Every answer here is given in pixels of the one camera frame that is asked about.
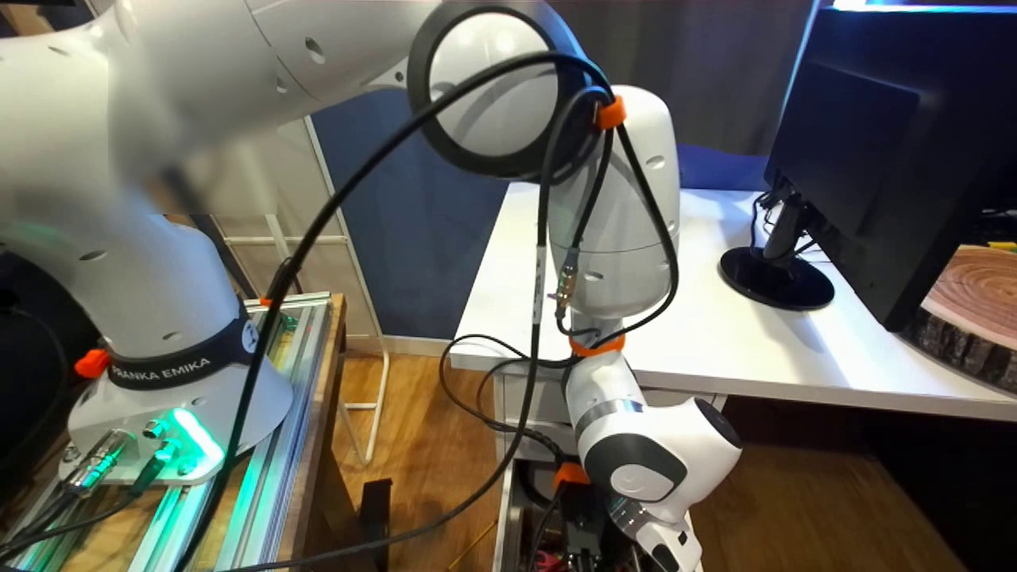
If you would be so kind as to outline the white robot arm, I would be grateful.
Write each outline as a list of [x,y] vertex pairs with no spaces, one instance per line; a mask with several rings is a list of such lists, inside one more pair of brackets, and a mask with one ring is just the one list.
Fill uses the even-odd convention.
[[73,455],[134,474],[180,444],[188,477],[210,479],[285,418],[266,323],[214,241],[142,184],[389,85],[451,165],[540,188],[530,301],[572,318],[583,466],[644,555],[704,572],[691,512],[741,444],[705,401],[648,403],[623,360],[626,334],[678,293],[671,112],[611,83],[547,0],[107,0],[87,24],[2,38],[2,244],[111,348],[70,411]]

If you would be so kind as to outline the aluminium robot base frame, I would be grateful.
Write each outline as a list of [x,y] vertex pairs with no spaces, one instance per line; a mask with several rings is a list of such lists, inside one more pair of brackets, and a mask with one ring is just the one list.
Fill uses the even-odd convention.
[[122,487],[73,502],[49,536],[6,560],[9,572],[172,572],[199,531],[188,572],[228,572],[262,563],[306,560],[339,545],[353,526],[353,502],[335,460],[337,395],[345,348],[344,295],[291,295],[271,348],[291,384],[290,416],[251,447],[228,477],[214,521],[210,483],[148,487],[113,512]]

